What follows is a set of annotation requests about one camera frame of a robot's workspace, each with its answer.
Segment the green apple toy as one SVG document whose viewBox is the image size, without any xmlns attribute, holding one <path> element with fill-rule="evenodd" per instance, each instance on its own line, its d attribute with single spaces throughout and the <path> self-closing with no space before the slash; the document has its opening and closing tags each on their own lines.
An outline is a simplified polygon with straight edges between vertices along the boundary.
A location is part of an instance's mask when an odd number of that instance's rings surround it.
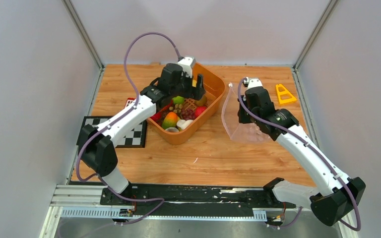
<svg viewBox="0 0 381 238">
<path fill-rule="evenodd" d="M 176 96 L 172 98 L 173 104 L 183 104 L 185 102 L 185 98 L 181 96 Z"/>
</svg>

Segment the clear zip top bag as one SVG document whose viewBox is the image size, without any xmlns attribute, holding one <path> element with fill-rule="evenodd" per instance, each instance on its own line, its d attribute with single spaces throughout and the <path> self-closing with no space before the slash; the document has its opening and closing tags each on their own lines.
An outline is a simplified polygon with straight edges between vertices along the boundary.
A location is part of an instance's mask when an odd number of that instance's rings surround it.
<svg viewBox="0 0 381 238">
<path fill-rule="evenodd" d="M 260 131 L 253 123 L 239 123 L 237 83 L 229 83 L 228 93 L 221 109 L 222 124 L 231 141 L 247 144 L 260 144 L 270 140 L 270 137 Z"/>
</svg>

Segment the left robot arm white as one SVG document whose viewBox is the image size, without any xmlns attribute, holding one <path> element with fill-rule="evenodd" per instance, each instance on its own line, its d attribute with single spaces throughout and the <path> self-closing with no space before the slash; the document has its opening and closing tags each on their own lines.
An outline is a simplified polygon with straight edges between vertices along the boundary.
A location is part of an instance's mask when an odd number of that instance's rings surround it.
<svg viewBox="0 0 381 238">
<path fill-rule="evenodd" d="M 205 94 L 202 75 L 197 76 L 196 85 L 192 83 L 194 65 L 190 57 L 167 64 L 160 77 L 137 93 L 132 104 L 96 127 L 86 125 L 81 129 L 78 161 L 83 161 L 111 187 L 113 198 L 120 205 L 131 201 L 132 191 L 117 167 L 115 146 L 134 127 L 167 106 L 173 97 L 202 98 Z"/>
</svg>

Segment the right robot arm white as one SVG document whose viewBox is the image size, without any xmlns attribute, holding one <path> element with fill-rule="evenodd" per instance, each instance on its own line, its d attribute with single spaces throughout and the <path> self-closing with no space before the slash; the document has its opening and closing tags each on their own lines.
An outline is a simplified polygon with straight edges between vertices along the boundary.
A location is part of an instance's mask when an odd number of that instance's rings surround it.
<svg viewBox="0 0 381 238">
<path fill-rule="evenodd" d="M 238 101 L 239 122 L 256 124 L 262 133 L 290 152 L 316 185 L 306 187 L 281 179 L 264 192 L 266 205 L 276 207 L 281 202 L 290 202 L 310 207 L 327 226 L 341 222 L 359 231 L 358 205 L 366 189 L 365 182 L 360 177 L 349 177 L 334 165 L 309 139 L 290 111 L 275 108 L 263 86 L 248 86 Z"/>
</svg>

